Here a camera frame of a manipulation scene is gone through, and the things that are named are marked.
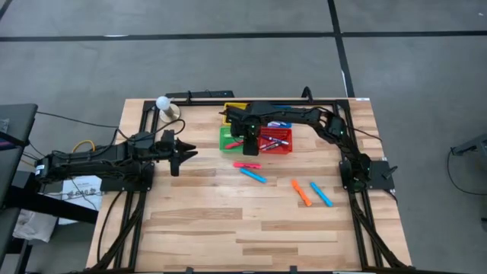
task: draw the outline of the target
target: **pink marker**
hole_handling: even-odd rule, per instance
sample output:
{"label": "pink marker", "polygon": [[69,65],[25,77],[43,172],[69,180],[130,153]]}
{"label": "pink marker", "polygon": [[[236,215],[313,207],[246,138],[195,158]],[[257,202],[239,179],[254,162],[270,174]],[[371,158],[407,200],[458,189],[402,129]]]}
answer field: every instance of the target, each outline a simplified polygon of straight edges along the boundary
{"label": "pink marker", "polygon": [[234,167],[245,167],[245,168],[255,168],[255,169],[262,168],[260,164],[239,163],[239,162],[234,162]]}
{"label": "pink marker", "polygon": [[264,145],[261,145],[259,148],[260,148],[260,149],[263,149],[263,148],[265,148],[265,147],[268,147],[268,146],[270,146],[270,145],[274,145],[274,144],[275,144],[275,142],[270,142],[269,144],[264,144]]}

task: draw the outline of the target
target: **wood plank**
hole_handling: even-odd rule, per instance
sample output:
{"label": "wood plank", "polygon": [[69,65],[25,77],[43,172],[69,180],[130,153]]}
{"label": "wood plank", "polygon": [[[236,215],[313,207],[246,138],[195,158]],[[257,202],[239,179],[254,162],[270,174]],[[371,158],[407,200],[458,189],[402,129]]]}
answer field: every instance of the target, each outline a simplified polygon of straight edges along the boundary
{"label": "wood plank", "polygon": [[[142,99],[126,101],[120,121],[125,134],[137,133],[143,103]],[[349,103],[354,127],[378,135],[371,102],[351,99]],[[170,175],[167,161],[155,165],[136,271],[181,272],[187,266],[196,271],[288,271],[290,265],[300,271],[360,269],[349,196],[342,188],[338,168],[341,154],[335,145],[320,139],[309,126],[293,125],[294,151],[288,155],[225,154],[219,150],[221,107],[181,110],[186,128],[178,138],[196,145],[198,155],[181,165],[179,177]],[[175,123],[167,128],[180,127]],[[355,134],[361,151],[373,159],[384,156],[379,140],[361,132]],[[118,135],[116,141],[123,142],[123,137]],[[261,164],[262,169],[255,172],[268,182],[241,174],[233,167],[235,161]],[[292,188],[293,179],[310,198],[311,207]],[[321,188],[333,207],[324,204],[310,182]],[[87,267],[96,263],[101,225],[115,195],[103,197]],[[372,190],[369,196],[377,233],[400,260],[411,263],[397,204],[384,191]],[[102,252],[119,233],[124,197],[125,193],[108,218]],[[130,239],[126,241],[123,266],[128,263]],[[370,243],[366,246],[371,257]]]}

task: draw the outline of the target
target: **yellow basket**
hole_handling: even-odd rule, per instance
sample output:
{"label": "yellow basket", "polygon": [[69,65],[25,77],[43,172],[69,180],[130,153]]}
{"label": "yellow basket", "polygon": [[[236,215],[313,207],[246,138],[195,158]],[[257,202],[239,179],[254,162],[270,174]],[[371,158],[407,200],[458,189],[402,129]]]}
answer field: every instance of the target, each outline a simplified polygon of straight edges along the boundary
{"label": "yellow basket", "polygon": [[[223,110],[226,110],[228,106],[238,107],[239,109],[245,110],[245,107],[247,107],[247,103],[225,103],[225,105],[223,106]],[[226,126],[230,125],[230,123],[227,122],[226,115],[223,116],[223,124]]]}

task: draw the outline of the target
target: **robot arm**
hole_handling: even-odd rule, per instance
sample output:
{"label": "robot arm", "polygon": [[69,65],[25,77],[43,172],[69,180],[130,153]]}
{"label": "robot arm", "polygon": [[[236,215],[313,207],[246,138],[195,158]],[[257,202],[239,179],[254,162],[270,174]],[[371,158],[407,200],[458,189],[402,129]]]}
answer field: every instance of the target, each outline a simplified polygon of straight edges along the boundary
{"label": "robot arm", "polygon": [[140,132],[118,145],[97,147],[96,151],[63,153],[53,151],[38,160],[36,180],[52,183],[73,176],[96,175],[100,179],[117,179],[136,183],[144,174],[147,162],[168,160],[172,176],[179,176],[179,166],[196,155],[194,145],[174,140],[174,131],[165,130],[161,140]]}
{"label": "robot arm", "polygon": [[254,102],[245,110],[228,107],[222,114],[226,114],[231,122],[232,136],[243,136],[245,155],[259,154],[257,137],[261,126],[266,126],[271,121],[305,124],[311,126],[319,137],[339,147],[350,161],[352,176],[355,179],[364,183],[371,179],[371,159],[360,153],[357,145],[348,136],[345,121],[327,109],[278,108],[267,102]]}

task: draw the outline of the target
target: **gray floor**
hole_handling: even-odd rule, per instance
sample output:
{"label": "gray floor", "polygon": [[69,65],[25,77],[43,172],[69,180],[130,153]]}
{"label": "gray floor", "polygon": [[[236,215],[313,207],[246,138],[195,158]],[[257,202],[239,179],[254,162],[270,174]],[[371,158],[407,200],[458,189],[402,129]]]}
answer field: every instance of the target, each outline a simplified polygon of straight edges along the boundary
{"label": "gray floor", "polygon": [[[342,31],[487,30],[484,1],[336,1]],[[0,36],[329,31],[325,0],[14,0]],[[484,273],[485,198],[454,189],[450,146],[487,132],[487,37],[348,38],[357,97],[370,97],[394,174],[412,261],[420,269]],[[231,89],[237,96],[343,97],[335,41],[256,39],[0,43],[2,104],[116,125],[128,97]],[[38,116],[31,140],[42,152],[82,139],[107,143],[111,130]],[[476,154],[453,158],[454,179],[487,193]],[[84,268],[92,225],[56,229],[28,270]],[[0,273],[15,264],[10,256]]]}

